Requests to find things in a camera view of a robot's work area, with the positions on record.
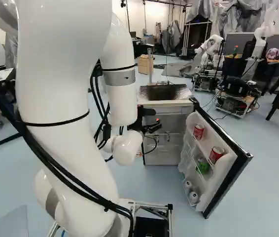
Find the white robotic arm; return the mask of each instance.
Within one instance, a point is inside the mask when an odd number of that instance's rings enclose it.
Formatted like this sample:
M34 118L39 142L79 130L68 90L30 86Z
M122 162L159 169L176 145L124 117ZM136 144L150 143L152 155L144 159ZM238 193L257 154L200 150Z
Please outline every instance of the white robotic arm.
M4 1L0 0L0 28L15 35ZM117 223L122 208L116 205L121 201L116 183L90 131L87 80L100 58L111 106L110 123L133 123L137 99L131 36L112 16L111 0L22 0L16 13L16 94L21 118L41 148L86 185L91 196L79 192L87 189L80 188L82 185L73 191L45 163L35 178L35 194L71 237L103 237ZM113 153L122 156L121 147L128 147L132 152L122 162L130 164L141 137L132 132L122 138L116 141ZM78 186L73 178L66 179Z
M201 52L205 52L208 55L214 55L217 53L219 49L219 45L224 40L221 36L212 35L208 38L199 48L195 49L194 52L196 54L200 54Z
M261 24L261 27L257 28L254 32L256 38L256 45L252 53L253 58L260 58L262 51L266 45L266 39L274 35L276 22L276 11L279 7L279 0L276 0L271 7L269 7L264 16L264 22Z
M199 57L203 52L203 55L201 57L201 66L203 67L204 65L207 64L209 55L214 56L218 53L219 51L219 46L222 43L224 38L218 35L212 35L210 38L208 38L199 48L195 49L194 52L197 54L195 56L195 60Z

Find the black fridge door frame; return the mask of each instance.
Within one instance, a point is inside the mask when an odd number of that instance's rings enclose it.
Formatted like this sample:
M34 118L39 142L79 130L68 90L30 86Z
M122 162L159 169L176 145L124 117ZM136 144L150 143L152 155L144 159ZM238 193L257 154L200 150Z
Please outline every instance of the black fridge door frame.
M231 186L237 180L241 172L247 166L247 164L253 158L253 155L245 151L240 145L238 145L226 132L218 125L200 106L199 102L195 98L190 99L194 103L194 111L198 112L206 122L217 132L217 134L227 143L227 145L236 153L237 159L223 180L222 184L215 193L213 199L210 201L209 205L202 212L205 219L209 218L218 204L222 201L226 193L229 191Z

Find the silver joint band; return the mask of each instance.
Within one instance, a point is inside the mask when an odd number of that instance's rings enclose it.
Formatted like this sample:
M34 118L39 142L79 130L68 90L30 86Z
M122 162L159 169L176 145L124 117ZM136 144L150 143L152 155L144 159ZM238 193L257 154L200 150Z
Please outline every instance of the silver joint band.
M53 219L55 219L55 211L58 203L59 199L56 195L56 192L54 191L54 189L51 189L45 201L45 210Z
M104 72L106 85L121 86L135 82L135 69L125 72Z

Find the white bottle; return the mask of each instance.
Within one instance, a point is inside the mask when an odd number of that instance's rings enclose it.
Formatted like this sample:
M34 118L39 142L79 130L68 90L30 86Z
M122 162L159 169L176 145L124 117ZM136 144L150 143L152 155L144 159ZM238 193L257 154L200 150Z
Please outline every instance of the white bottle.
M186 191L186 193L188 194L188 193L190 193L191 191L192 191L192 183L191 183L191 181L189 181L189 180L185 180L184 181L184 189L185 189L185 191Z
M196 204L198 202L198 199L199 199L199 195L196 192L192 191L189 193L189 200L191 205Z

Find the red soda can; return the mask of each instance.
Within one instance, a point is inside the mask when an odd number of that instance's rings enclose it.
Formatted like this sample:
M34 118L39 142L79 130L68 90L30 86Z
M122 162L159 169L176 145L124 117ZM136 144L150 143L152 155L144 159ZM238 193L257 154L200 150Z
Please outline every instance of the red soda can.
M209 159L212 162L212 164L215 164L218 159L220 159L224 155L224 149L220 147L213 147Z
M203 132L204 132L204 126L201 124L197 124L194 127L193 136L195 137L195 139L201 140L203 136Z

